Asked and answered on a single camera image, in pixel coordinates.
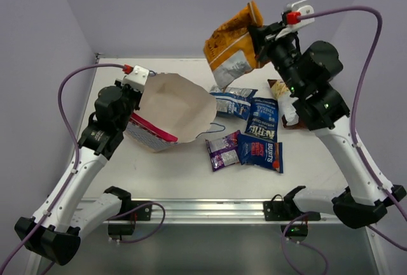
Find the blue checkered paper bag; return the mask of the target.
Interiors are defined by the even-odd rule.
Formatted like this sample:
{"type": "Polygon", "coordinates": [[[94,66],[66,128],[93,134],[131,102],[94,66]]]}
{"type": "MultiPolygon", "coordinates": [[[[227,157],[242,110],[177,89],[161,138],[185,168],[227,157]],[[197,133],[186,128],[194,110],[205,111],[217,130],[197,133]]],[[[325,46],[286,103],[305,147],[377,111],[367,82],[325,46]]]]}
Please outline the blue checkered paper bag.
{"type": "Polygon", "coordinates": [[[134,113],[176,136],[178,142],[166,142],[130,120],[125,133],[151,152],[190,143],[209,132],[217,114],[216,104],[206,89],[181,75],[159,73],[147,80],[140,110],[134,113]]]}

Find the brown Chio snack bag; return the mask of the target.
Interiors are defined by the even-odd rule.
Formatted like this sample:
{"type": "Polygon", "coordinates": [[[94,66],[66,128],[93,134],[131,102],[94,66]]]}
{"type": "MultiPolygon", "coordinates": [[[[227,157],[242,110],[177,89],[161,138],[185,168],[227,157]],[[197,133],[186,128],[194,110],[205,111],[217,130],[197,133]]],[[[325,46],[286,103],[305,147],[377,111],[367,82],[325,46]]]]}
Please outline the brown Chio snack bag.
{"type": "Polygon", "coordinates": [[[300,120],[293,102],[296,100],[291,97],[291,93],[282,80],[267,79],[273,98],[279,106],[279,115],[285,129],[305,129],[306,125],[300,120]]]}

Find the orange yellow snack bag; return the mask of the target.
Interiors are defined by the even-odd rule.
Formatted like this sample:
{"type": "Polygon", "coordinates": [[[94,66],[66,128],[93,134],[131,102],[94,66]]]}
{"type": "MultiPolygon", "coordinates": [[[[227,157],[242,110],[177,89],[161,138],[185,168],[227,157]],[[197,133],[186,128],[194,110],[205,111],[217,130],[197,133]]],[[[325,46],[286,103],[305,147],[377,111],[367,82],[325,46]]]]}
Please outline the orange yellow snack bag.
{"type": "Polygon", "coordinates": [[[263,26],[263,16],[254,1],[229,21],[220,25],[205,41],[203,52],[216,85],[224,89],[237,78],[261,69],[265,63],[256,60],[249,26],[263,26]]]}

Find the blue white snack bag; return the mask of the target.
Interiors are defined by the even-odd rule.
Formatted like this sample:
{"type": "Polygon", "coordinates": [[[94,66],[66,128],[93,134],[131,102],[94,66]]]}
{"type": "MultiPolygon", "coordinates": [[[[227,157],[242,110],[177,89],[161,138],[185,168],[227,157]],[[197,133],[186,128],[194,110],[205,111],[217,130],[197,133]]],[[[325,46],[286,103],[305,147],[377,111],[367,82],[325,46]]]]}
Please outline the blue white snack bag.
{"type": "Polygon", "coordinates": [[[257,89],[227,87],[222,90],[217,85],[213,85],[209,94],[216,98],[217,114],[232,115],[242,120],[249,118],[252,98],[256,95],[257,89]]]}

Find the blue Kettle chips bag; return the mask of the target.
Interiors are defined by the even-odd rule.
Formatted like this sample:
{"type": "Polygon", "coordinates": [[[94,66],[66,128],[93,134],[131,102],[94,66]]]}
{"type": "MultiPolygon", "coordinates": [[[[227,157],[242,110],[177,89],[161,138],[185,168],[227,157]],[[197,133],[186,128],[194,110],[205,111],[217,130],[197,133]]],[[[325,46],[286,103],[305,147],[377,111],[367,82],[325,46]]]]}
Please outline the blue Kettle chips bag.
{"type": "Polygon", "coordinates": [[[279,106],[276,100],[254,97],[245,133],[276,143],[279,121],[279,106]]]}

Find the blue Burts chips bag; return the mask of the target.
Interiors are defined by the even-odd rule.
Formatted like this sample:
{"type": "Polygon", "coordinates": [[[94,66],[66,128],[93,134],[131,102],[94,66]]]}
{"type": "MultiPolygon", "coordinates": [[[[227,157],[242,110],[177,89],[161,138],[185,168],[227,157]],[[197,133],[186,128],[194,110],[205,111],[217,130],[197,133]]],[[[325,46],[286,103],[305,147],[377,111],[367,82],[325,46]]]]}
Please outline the blue Burts chips bag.
{"type": "Polygon", "coordinates": [[[239,134],[237,141],[237,155],[242,165],[260,166],[281,174],[284,172],[282,143],[274,143],[244,134],[239,134]]]}

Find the purple snack packet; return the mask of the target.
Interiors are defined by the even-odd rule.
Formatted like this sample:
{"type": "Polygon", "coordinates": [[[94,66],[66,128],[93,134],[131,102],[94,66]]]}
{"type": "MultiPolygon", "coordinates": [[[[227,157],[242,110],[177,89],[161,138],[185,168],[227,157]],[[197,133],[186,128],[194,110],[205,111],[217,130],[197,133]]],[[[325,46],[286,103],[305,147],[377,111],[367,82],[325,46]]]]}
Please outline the purple snack packet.
{"type": "Polygon", "coordinates": [[[222,138],[205,140],[213,172],[240,162],[238,158],[238,135],[240,134],[241,132],[237,130],[222,138]]]}

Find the red Real crisps bag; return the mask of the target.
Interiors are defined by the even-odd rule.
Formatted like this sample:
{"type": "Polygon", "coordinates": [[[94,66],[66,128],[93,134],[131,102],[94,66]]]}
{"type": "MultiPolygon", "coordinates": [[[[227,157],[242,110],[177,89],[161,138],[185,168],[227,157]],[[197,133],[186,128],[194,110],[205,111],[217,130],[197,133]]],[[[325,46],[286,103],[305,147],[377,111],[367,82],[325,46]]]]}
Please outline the red Real crisps bag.
{"type": "Polygon", "coordinates": [[[141,116],[139,116],[136,113],[132,113],[132,115],[130,117],[130,121],[144,129],[146,129],[147,131],[149,131],[156,137],[163,139],[166,142],[170,142],[170,143],[178,142],[178,138],[176,136],[174,136],[168,132],[165,132],[164,130],[161,130],[160,128],[153,125],[151,122],[148,122],[147,120],[145,120],[144,118],[142,118],[141,116]]]}

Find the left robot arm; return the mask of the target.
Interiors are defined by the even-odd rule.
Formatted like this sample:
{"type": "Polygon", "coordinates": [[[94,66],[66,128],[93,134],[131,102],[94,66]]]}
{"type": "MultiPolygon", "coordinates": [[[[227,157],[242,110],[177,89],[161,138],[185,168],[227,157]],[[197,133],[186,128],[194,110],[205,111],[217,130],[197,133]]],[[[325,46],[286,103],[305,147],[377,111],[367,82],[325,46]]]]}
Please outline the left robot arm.
{"type": "Polygon", "coordinates": [[[132,212],[130,193],[109,187],[95,202],[77,210],[85,192],[123,141],[123,132],[142,94],[130,85],[103,88],[82,132],[71,163],[52,193],[30,217],[21,217],[15,232],[26,249],[59,265],[72,260],[81,241],[110,217],[132,212]]]}

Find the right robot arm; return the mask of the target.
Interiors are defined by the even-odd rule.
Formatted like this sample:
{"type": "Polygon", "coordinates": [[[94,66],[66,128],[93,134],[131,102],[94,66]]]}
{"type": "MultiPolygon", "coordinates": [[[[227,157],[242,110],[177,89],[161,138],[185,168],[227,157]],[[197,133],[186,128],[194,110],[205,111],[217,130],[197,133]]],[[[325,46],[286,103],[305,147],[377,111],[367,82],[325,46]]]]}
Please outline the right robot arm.
{"type": "Polygon", "coordinates": [[[377,223],[406,190],[382,174],[351,130],[350,110],[329,83],[343,69],[337,49],[316,41],[301,52],[297,32],[283,30],[281,22],[249,26],[255,59],[274,65],[300,120],[329,150],[348,184],[342,192],[298,186],[284,197],[284,214],[293,220],[307,212],[331,214],[352,229],[377,223]]]}

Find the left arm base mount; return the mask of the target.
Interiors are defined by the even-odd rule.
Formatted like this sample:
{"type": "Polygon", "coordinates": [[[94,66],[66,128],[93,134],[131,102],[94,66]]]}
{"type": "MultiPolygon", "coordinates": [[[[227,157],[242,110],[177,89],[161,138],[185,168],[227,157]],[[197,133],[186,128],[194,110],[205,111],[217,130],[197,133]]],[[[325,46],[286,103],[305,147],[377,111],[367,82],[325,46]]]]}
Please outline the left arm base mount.
{"type": "Polygon", "coordinates": [[[109,237],[112,237],[113,239],[122,239],[123,236],[131,236],[135,231],[135,224],[137,221],[150,221],[152,209],[151,204],[129,213],[129,211],[147,203],[147,201],[133,201],[130,192],[114,186],[107,188],[104,193],[113,194],[121,200],[121,208],[118,215],[126,213],[125,216],[121,216],[118,220],[125,221],[127,224],[109,224],[107,226],[109,237]]]}

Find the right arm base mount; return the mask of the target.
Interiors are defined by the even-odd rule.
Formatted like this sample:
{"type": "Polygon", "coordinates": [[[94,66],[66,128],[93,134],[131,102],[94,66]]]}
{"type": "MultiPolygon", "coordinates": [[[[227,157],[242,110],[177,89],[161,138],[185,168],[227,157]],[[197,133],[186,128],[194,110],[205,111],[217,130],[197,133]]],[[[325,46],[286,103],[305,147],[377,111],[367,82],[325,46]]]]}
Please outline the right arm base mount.
{"type": "MultiPolygon", "coordinates": [[[[299,209],[288,199],[277,194],[270,200],[263,201],[263,214],[268,222],[290,222],[296,217],[303,214],[299,209]]],[[[308,216],[301,220],[301,223],[290,226],[286,236],[292,239],[304,240],[308,235],[308,221],[320,221],[321,214],[311,212],[308,216]]]]}

